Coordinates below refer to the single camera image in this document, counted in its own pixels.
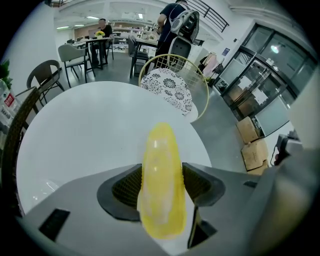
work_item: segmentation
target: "black and white cushion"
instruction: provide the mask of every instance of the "black and white cushion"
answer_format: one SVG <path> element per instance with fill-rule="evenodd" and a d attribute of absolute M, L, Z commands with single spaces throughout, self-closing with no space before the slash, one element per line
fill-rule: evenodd
<path fill-rule="evenodd" d="M 184 116 L 188 115 L 195 107 L 184 79 L 169 69 L 158 68 L 152 70 L 142 78 L 141 87 L 163 97 L 180 110 Z"/>

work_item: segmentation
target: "person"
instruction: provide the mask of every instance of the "person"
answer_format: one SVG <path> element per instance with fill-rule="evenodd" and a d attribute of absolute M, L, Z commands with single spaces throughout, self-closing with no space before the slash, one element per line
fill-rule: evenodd
<path fill-rule="evenodd" d="M 99 19 L 99 29 L 101 31 L 104 32 L 104 38 L 112 38 L 113 37 L 113 31 L 112 31 L 112 27 L 111 25 L 107 24 L 106 23 L 106 19 L 105 18 L 101 18 Z M 99 46 L 102 45 L 102 51 L 106 52 L 106 49 L 108 49 L 109 47 L 109 43 L 108 42 L 105 42 L 105 43 L 94 43 L 92 46 L 91 46 L 91 53 L 92 53 L 92 65 L 93 66 L 98 66 L 99 65 L 99 60 L 98 60 L 98 57 L 97 57 L 97 52 L 96 52 L 96 49 L 99 49 Z"/>
<path fill-rule="evenodd" d="M 168 4 L 162 12 L 160 12 L 160 17 L 157 21 L 159 26 L 157 33 L 160 34 L 160 38 L 155 52 L 156 56 L 167 54 L 173 39 L 177 36 L 171 33 L 171 24 L 168 19 L 173 20 L 188 9 L 187 0 L 177 0 L 175 3 Z"/>

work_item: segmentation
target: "backpack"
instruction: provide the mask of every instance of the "backpack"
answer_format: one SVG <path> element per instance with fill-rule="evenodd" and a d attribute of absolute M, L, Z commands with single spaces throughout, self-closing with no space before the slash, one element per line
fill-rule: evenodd
<path fill-rule="evenodd" d="M 199 32 L 199 20 L 199 12 L 192 9 L 186 9 L 175 19 L 171 19 L 169 15 L 171 33 L 185 38 L 193 44 Z"/>

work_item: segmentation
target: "yellow sponge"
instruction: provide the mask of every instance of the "yellow sponge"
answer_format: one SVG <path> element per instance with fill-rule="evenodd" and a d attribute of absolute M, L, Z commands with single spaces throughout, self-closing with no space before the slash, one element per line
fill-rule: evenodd
<path fill-rule="evenodd" d="M 172 239 L 184 231 L 185 184 L 176 137 L 167 123 L 149 133 L 140 196 L 140 218 L 150 236 Z"/>

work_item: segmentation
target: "staircase railing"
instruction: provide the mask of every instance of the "staircase railing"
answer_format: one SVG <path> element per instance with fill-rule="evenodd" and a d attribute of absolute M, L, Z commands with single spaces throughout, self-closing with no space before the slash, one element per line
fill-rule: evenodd
<path fill-rule="evenodd" d="M 214 25 L 221 33 L 229 26 L 228 22 L 222 16 L 201 0 L 187 0 L 188 6 L 198 11 L 201 17 L 204 17 Z"/>
<path fill-rule="evenodd" d="M 65 4 L 72 2 L 73 0 L 46 0 L 46 4 L 51 7 L 61 7 Z"/>

